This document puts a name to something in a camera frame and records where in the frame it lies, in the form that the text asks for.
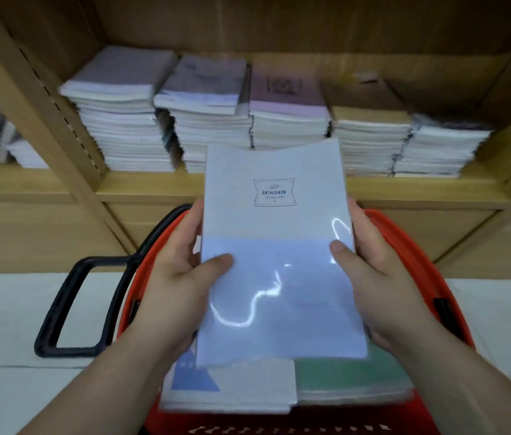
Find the shopping basket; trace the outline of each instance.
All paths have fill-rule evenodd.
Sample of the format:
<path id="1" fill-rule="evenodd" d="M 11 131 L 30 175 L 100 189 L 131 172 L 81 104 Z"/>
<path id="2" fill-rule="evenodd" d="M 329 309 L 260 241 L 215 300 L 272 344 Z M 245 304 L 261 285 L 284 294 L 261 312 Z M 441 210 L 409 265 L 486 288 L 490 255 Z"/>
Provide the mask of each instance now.
<path id="1" fill-rule="evenodd" d="M 190 205 L 182 205 L 171 211 L 131 256 L 88 257 L 76 263 L 42 324 L 34 344 L 35 353 L 40 357 L 97 356 L 112 343 L 124 300 L 117 330 L 117 338 L 120 337 L 136 315 L 155 257 L 189 208 Z M 437 320 L 463 342 L 474 347 L 455 298 L 433 263 L 407 234 L 381 212 L 368 209 L 366 214 L 395 249 Z M 88 273 L 94 267 L 116 265 L 124 265 L 126 270 L 114 292 L 100 341 L 92 347 L 57 347 L 72 302 Z M 403 404 L 295 407 L 289 415 L 169 414 L 159 410 L 158 401 L 159 397 L 145 422 L 145 429 L 151 435 L 438 433 L 418 395 Z"/>

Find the wooden shelf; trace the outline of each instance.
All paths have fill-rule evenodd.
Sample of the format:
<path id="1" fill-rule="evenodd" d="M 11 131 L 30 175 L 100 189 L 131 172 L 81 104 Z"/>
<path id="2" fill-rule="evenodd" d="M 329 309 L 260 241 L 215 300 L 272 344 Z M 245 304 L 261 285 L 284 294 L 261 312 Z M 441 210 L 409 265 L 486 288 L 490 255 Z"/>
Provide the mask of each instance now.
<path id="1" fill-rule="evenodd" d="M 74 199 L 54 172 L 0 165 L 0 201 L 72 203 Z"/>
<path id="2" fill-rule="evenodd" d="M 511 200 L 477 162 L 458 179 L 413 177 L 347 177 L 348 191 L 365 205 L 378 208 L 503 209 Z M 203 175 L 110 171 L 97 195 L 104 202 L 182 204 L 203 193 Z"/>

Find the fingernail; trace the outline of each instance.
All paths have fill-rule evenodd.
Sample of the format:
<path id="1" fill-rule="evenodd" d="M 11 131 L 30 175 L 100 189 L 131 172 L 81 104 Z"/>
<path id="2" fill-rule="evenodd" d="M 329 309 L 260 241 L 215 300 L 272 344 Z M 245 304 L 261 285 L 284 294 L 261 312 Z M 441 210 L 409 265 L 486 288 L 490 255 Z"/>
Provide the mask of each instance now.
<path id="1" fill-rule="evenodd" d="M 342 241 L 335 240 L 330 243 L 330 248 L 333 252 L 339 252 L 341 250 L 344 250 L 346 246 L 342 243 Z"/>
<path id="2" fill-rule="evenodd" d="M 233 264 L 233 256 L 231 256 L 229 253 L 226 253 L 224 255 L 219 255 L 219 259 L 221 259 L 225 264 L 231 265 Z"/>

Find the right hand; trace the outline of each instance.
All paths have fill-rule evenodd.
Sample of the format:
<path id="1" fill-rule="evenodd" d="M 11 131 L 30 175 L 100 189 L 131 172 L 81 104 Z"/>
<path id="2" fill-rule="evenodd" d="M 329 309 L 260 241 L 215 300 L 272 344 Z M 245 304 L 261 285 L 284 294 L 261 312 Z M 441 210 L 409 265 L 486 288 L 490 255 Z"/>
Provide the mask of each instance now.
<path id="1" fill-rule="evenodd" d="M 348 211 L 358 255 L 340 241 L 330 251 L 353 283 L 354 302 L 372 339 L 383 349 L 418 344 L 435 318 L 397 253 L 352 198 Z"/>

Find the finger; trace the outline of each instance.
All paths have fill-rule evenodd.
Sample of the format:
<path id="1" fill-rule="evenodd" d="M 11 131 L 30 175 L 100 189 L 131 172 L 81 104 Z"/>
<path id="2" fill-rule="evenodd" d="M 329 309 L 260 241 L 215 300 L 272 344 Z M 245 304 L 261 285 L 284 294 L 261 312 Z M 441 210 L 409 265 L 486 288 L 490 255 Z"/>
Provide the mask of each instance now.
<path id="1" fill-rule="evenodd" d="M 193 279 L 200 292 L 207 293 L 211 286 L 215 284 L 217 278 L 226 273 L 232 265 L 233 257 L 226 253 L 199 264 L 189 271 L 187 276 Z"/>
<path id="2" fill-rule="evenodd" d="M 360 256 L 347 248 L 339 240 L 330 243 L 330 252 L 334 260 L 350 278 L 353 286 L 362 283 L 362 280 L 367 277 L 368 273 L 374 271 Z"/>
<path id="3" fill-rule="evenodd" d="M 160 259 L 187 259 L 189 257 L 197 238 L 197 229 L 203 219 L 203 206 L 203 197 L 197 198 L 161 250 Z"/>
<path id="4" fill-rule="evenodd" d="M 356 204 L 352 197 L 348 197 L 348 212 L 350 220 L 353 222 L 356 250 L 359 255 L 372 266 L 382 262 L 389 254 L 389 245 L 377 227 L 372 224 L 364 210 Z"/>

